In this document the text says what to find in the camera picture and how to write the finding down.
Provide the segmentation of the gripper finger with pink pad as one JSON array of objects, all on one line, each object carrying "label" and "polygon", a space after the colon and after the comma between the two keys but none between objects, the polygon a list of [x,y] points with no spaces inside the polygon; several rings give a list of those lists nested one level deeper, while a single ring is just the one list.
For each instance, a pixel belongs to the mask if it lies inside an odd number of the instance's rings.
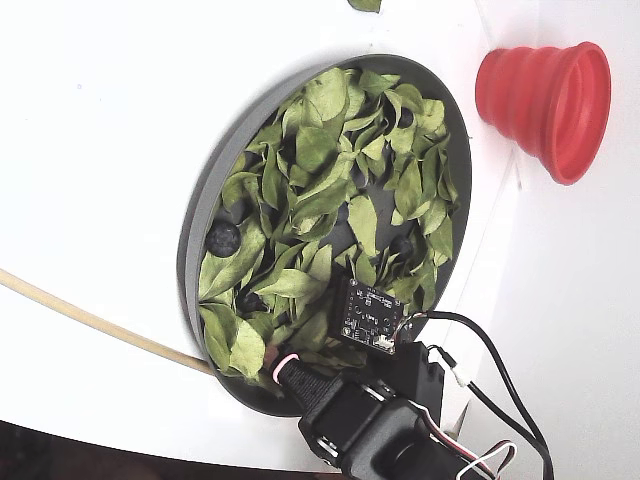
[{"label": "gripper finger with pink pad", "polygon": [[277,361],[271,374],[274,382],[301,406],[304,416],[318,416],[345,387],[341,376],[328,377],[319,373],[296,353]]}]

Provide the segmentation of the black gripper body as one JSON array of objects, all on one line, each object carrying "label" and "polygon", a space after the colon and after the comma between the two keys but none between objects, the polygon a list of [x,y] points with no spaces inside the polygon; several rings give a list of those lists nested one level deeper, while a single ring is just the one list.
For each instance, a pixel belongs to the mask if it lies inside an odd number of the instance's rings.
[{"label": "black gripper body", "polygon": [[453,479],[461,450],[436,436],[444,370],[402,368],[388,380],[344,371],[345,387],[298,423],[311,451],[350,479]]}]

